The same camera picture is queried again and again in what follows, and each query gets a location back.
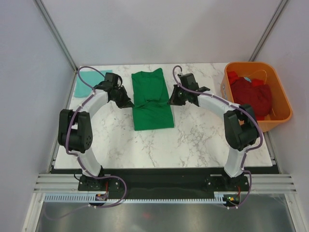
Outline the green t shirt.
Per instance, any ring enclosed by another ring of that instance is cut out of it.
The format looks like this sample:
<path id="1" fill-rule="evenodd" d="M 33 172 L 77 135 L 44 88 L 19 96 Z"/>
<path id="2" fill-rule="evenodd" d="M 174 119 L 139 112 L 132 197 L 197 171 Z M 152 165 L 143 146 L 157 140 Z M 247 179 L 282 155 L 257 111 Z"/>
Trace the green t shirt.
<path id="1" fill-rule="evenodd" d="M 131 75 L 135 131 L 174 128 L 169 93 L 162 68 L 153 72 L 137 72 Z"/>

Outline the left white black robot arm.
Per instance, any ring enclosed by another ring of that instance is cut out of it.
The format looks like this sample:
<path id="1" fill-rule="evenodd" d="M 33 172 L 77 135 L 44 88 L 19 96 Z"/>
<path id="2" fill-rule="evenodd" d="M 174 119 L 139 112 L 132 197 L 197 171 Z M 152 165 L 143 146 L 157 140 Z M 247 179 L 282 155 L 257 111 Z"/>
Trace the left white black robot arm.
<path id="1" fill-rule="evenodd" d="M 106 178 L 101 175 L 102 166 L 91 148 L 93 132 L 91 119 L 104 105 L 115 102 L 120 109 L 133 108 L 121 76 L 108 72 L 104 80 L 92 87 L 89 96 L 74 109 L 63 109 L 59 114 L 58 143 L 66 153 L 77 158 L 83 175 L 90 177 L 89 185 L 101 190 Z"/>

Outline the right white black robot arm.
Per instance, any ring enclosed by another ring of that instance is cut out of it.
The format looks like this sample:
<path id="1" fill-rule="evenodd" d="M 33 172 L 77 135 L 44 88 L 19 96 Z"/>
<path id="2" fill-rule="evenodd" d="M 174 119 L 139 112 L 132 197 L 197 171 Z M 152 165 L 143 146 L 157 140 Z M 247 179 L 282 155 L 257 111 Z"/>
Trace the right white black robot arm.
<path id="1" fill-rule="evenodd" d="M 244 162 L 250 150 L 259 148 L 263 143 L 261 129 L 257 124 L 250 105 L 239 105 L 227 101 L 211 92 L 207 87 L 200 87 L 192 73 L 173 76 L 176 81 L 169 105 L 183 106 L 187 102 L 210 110 L 223 120 L 225 139 L 229 153 L 221 178 L 222 187 L 233 190 L 238 184 L 238 176 L 244 173 Z"/>

